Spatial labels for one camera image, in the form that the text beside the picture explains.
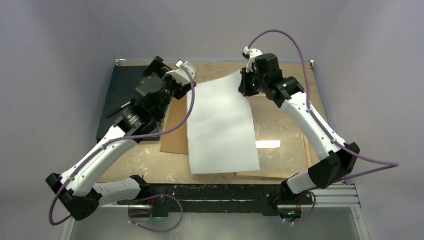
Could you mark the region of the printed photo with white border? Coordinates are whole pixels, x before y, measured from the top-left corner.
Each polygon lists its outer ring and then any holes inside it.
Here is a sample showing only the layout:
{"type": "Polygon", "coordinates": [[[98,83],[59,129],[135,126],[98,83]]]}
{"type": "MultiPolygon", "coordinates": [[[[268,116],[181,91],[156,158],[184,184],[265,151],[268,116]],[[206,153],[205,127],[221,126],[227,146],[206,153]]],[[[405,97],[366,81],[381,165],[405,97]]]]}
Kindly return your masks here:
{"type": "Polygon", "coordinates": [[[260,170],[250,103],[240,92],[239,71],[199,83],[187,120],[190,172],[193,175],[260,170]]]}

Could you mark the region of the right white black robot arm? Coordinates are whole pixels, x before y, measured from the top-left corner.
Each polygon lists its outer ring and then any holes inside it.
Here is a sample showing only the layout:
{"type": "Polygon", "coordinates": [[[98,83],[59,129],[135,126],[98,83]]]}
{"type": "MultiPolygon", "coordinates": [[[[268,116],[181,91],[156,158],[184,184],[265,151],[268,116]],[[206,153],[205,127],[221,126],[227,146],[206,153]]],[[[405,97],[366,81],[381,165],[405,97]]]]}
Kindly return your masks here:
{"type": "Polygon", "coordinates": [[[245,97],[265,94],[296,123],[318,158],[318,163],[308,170],[281,183],[282,200],[292,204],[300,198],[301,193],[326,189],[350,174],[360,152],[359,146],[354,142],[348,144],[332,132],[323,118],[315,113],[301,83],[294,77],[283,76],[277,56],[249,50],[243,57],[247,60],[247,66],[240,71],[239,92],[245,97]]]}

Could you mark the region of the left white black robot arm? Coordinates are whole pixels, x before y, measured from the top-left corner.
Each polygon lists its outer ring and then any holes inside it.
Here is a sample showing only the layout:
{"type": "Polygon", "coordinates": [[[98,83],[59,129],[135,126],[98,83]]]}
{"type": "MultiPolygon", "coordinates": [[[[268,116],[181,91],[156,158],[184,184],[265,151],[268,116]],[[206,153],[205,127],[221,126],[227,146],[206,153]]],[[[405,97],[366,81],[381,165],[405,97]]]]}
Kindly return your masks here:
{"type": "Polygon", "coordinates": [[[179,60],[175,68],[156,57],[143,72],[128,105],[115,119],[105,136],[78,163],[62,174],[53,173],[46,183],[69,217],[81,221],[99,207],[120,201],[138,205],[149,199],[149,184],[140,175],[112,183],[99,178],[126,152],[146,138],[157,137],[155,129],[165,118],[172,100],[195,91],[198,68],[179,60]]]}

